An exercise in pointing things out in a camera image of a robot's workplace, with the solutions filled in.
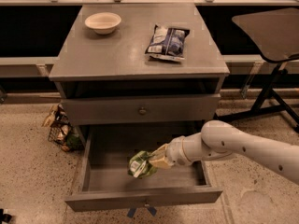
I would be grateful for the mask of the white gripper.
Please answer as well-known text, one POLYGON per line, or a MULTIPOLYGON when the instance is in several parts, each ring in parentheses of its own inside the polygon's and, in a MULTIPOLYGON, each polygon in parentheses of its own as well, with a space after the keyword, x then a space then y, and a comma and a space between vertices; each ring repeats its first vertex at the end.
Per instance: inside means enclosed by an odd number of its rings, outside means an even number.
POLYGON ((168 144, 163 144, 154 150, 151 155, 153 157, 163 157, 166 159, 150 159, 149 163, 158 169, 170 169, 172 166, 189 166, 192 162, 187 158, 184 152, 184 136, 173 139, 168 144))

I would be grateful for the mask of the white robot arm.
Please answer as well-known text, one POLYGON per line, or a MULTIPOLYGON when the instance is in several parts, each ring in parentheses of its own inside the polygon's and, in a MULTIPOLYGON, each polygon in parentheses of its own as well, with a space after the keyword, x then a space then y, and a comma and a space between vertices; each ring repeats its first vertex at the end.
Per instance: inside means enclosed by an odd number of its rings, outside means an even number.
POLYGON ((219 120, 207 122, 200 133, 174 138, 149 158, 154 167, 169 169, 196 161, 214 161, 236 153, 299 184, 299 146, 244 133, 219 120))

